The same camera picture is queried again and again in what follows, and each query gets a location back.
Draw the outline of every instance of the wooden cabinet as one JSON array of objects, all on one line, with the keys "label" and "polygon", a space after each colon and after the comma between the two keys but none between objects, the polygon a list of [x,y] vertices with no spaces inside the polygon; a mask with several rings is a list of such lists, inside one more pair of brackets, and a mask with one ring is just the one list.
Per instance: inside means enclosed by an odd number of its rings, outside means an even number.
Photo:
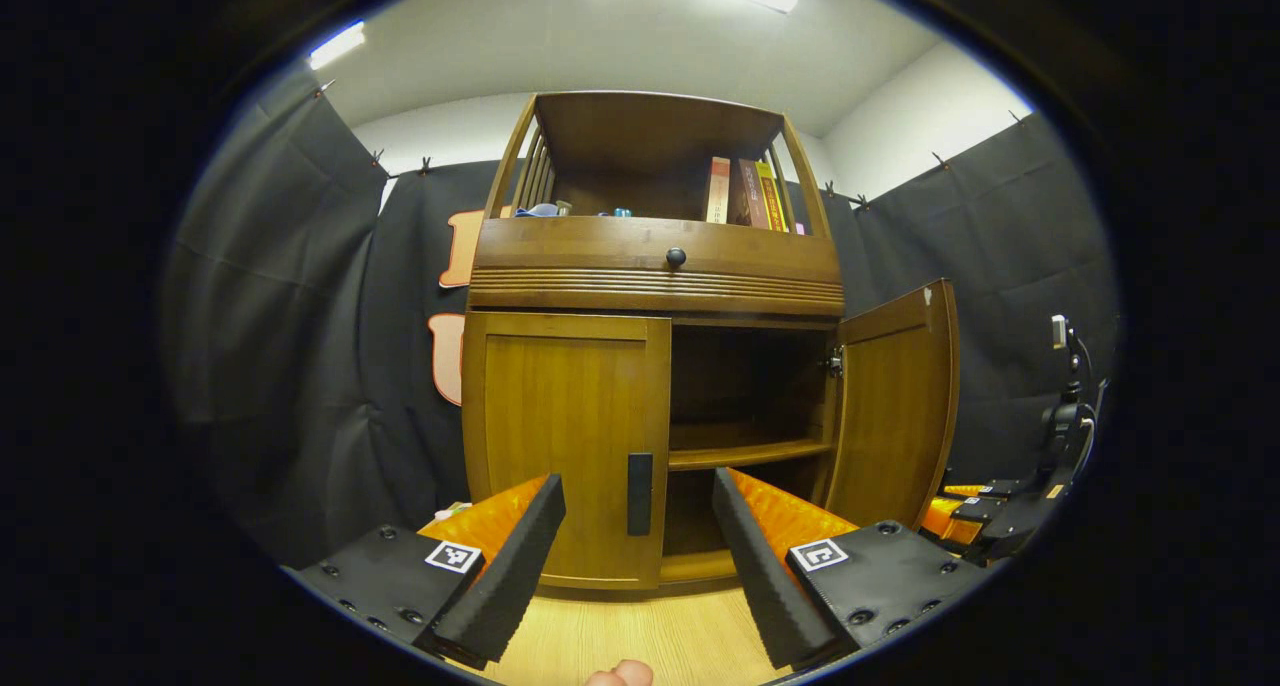
[{"label": "wooden cabinet", "polygon": [[[777,163],[777,138],[810,234],[701,221],[710,157]],[[512,183],[516,207],[566,198],[637,216],[500,218]],[[710,509],[718,466],[859,525],[919,526],[955,422],[951,285],[840,321],[835,244],[785,116],[662,93],[538,95],[485,214],[462,349],[467,479],[483,499],[562,475],[544,584],[731,576]]]}]

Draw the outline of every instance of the drawer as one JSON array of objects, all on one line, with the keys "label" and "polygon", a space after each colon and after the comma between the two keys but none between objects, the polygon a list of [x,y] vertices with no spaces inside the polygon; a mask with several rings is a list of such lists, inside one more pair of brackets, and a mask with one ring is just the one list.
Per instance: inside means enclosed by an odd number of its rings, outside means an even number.
[{"label": "drawer", "polygon": [[[667,261],[671,248],[685,262]],[[832,241],[668,218],[490,218],[472,307],[844,316]]]}]

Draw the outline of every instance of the finger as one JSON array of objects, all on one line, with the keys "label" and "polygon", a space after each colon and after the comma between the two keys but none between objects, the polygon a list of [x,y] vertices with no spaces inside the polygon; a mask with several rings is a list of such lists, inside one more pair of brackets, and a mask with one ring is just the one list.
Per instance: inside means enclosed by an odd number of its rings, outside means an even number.
[{"label": "finger", "polygon": [[635,659],[622,659],[613,673],[622,677],[626,686],[653,686],[653,668],[649,664]]},{"label": "finger", "polygon": [[590,678],[586,680],[586,683],[584,683],[582,686],[630,686],[630,685],[626,681],[622,681],[622,677],[618,676],[617,673],[612,673],[608,671],[596,671],[595,673],[591,674]]}]

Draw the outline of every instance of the white ceiling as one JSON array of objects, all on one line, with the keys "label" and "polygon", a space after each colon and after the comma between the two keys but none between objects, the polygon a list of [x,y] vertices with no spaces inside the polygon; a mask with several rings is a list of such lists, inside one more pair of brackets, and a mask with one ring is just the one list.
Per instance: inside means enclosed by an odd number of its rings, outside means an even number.
[{"label": "white ceiling", "polygon": [[320,68],[348,125],[457,99],[644,90],[787,113],[824,136],[938,36],[877,0],[402,0]]}]

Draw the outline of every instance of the door handle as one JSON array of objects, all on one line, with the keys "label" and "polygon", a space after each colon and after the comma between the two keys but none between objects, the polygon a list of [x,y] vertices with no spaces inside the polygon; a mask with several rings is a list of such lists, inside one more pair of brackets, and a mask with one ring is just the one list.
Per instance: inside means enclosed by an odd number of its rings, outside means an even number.
[{"label": "door handle", "polygon": [[627,536],[648,536],[652,513],[653,454],[627,454]]}]

